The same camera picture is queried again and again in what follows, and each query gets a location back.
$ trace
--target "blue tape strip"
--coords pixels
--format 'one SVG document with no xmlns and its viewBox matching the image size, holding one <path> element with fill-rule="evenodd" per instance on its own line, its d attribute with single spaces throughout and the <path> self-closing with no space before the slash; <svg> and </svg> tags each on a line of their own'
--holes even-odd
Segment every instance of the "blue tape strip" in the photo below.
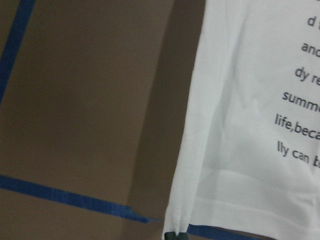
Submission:
<svg viewBox="0 0 320 240">
<path fill-rule="evenodd" d="M 0 189 L 5 189 L 20 194 L 50 200 L 53 202 L 66 204 L 90 211 L 95 211 L 103 214 L 109 214 L 116 217 L 129 219 L 141 223 L 158 222 L 158 219 L 140 216 L 134 213 L 129 206 L 116 204 L 109 201 L 100 200 L 97 198 L 83 196 L 80 194 L 55 189 L 31 183 L 28 181 L 11 178 L 0 175 Z"/>
<path fill-rule="evenodd" d="M 0 59 L 0 104 L 36 0 L 21 0 Z"/>
<path fill-rule="evenodd" d="M 189 234 L 212 240 L 259 240 L 255 237 L 244 236 L 230 231 L 216 229 L 210 226 L 189 225 L 187 232 Z"/>
</svg>

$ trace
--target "blue tape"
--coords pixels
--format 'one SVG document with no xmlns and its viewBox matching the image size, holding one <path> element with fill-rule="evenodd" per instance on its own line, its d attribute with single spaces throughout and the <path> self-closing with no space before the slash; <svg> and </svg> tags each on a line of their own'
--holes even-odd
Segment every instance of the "blue tape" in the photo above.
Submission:
<svg viewBox="0 0 320 240">
<path fill-rule="evenodd" d="M 189 234 L 212 240 L 259 240 L 255 237 L 244 236 L 230 231 L 216 229 L 210 226 L 189 225 L 187 232 Z"/>
<path fill-rule="evenodd" d="M 50 200 L 90 211 L 109 214 L 116 217 L 137 221 L 140 223 L 158 222 L 158 219 L 140 216 L 134 213 L 129 206 L 116 204 L 97 198 L 63 191 L 56 188 L 31 183 L 28 181 L 0 175 L 0 189 L 5 189 L 20 194 Z"/>
<path fill-rule="evenodd" d="M 21 0 L 0 59 L 0 104 L 36 0 Z"/>
</svg>

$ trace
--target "white fabric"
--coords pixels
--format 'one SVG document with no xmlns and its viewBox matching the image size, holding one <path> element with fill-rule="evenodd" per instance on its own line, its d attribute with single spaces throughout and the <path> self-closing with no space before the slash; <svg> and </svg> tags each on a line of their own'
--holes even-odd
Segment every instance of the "white fabric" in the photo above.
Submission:
<svg viewBox="0 0 320 240">
<path fill-rule="evenodd" d="M 320 239 L 319 27 L 318 0 L 207 0 L 164 233 Z"/>
</svg>

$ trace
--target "white t-shirt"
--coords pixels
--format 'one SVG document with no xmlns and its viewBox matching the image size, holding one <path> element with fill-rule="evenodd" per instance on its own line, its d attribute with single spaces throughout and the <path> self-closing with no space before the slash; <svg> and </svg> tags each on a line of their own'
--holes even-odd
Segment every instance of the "white t-shirt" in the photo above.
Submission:
<svg viewBox="0 0 320 240">
<path fill-rule="evenodd" d="M 320 1 L 207 0 L 163 232 L 320 239 Z"/>
</svg>

